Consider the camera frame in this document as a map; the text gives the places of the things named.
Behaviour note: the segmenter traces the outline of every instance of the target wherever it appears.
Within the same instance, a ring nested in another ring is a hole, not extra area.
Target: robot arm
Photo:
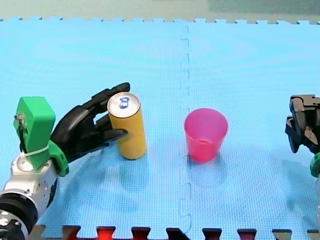
[[[320,173],[320,98],[315,95],[293,95],[290,98],[292,116],[286,119],[285,133],[288,135],[293,153],[299,146],[306,146],[314,154],[310,164],[311,174]]]
[[[21,154],[0,192],[0,240],[28,239],[54,199],[58,177],[69,173],[69,163],[127,134],[112,128],[108,114],[96,123],[94,118],[107,111],[110,97],[129,91],[129,83],[123,83],[99,92],[70,110],[54,130],[56,116],[45,98],[19,100],[13,125]]]

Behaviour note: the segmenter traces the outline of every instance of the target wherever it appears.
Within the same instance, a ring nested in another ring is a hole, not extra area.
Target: aluminum can
[[[109,99],[107,110],[112,127],[128,132],[116,141],[119,153],[129,160],[141,158],[147,143],[140,100],[132,93],[119,92]]]

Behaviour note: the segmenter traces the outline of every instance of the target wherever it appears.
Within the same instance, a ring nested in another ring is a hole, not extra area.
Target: green robot part
[[[69,173],[65,154],[50,140],[56,114],[44,97],[21,97],[13,126],[20,139],[20,148],[35,169],[49,159],[60,177]]]
[[[311,175],[317,178],[320,174],[320,152],[315,154],[310,164]]]

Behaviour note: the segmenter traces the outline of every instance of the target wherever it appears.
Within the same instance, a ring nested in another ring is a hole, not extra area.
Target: plastic cup
[[[206,163],[217,156],[228,132],[228,122],[220,112],[200,108],[186,117],[184,130],[189,156]]]

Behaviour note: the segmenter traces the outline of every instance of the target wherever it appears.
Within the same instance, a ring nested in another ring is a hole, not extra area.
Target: blue foam mat
[[[121,159],[113,145],[72,163],[39,221],[46,237],[59,237],[62,225],[81,226],[81,238],[115,226],[120,239],[131,227],[150,227],[149,239],[180,228],[192,240],[204,238],[202,228],[221,228],[223,240],[244,228],[257,239],[291,229],[293,240],[316,229],[312,155],[292,154],[284,127],[291,95],[320,95],[320,26],[38,19],[0,22],[0,183],[18,153],[20,96],[45,96],[60,119],[129,81],[148,143],[139,161]],[[183,133],[200,107],[230,126],[217,161],[203,165],[186,157]]]

